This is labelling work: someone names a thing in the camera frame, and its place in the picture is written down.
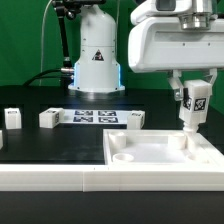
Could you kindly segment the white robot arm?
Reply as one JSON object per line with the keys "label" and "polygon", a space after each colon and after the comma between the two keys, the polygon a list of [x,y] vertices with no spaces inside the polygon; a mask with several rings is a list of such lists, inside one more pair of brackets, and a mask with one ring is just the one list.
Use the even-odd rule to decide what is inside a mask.
{"label": "white robot arm", "polygon": [[136,73],[167,71],[177,100],[183,71],[224,68],[224,19],[216,0],[145,0],[131,13],[128,63]]}

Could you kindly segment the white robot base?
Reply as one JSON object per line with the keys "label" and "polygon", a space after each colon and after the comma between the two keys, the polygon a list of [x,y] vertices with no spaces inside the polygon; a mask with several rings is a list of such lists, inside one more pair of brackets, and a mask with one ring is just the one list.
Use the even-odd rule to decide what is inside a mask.
{"label": "white robot base", "polygon": [[97,5],[81,8],[81,47],[70,90],[84,93],[124,91],[116,60],[116,23]]}

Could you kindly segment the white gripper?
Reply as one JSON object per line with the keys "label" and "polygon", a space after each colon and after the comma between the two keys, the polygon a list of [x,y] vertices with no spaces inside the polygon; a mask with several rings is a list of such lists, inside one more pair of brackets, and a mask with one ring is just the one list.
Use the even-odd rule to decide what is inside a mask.
{"label": "white gripper", "polygon": [[150,17],[129,34],[128,63],[136,73],[172,70],[168,82],[181,101],[180,70],[209,69],[205,80],[214,85],[216,68],[224,68],[224,19],[212,21],[209,30],[182,30],[177,17]]}

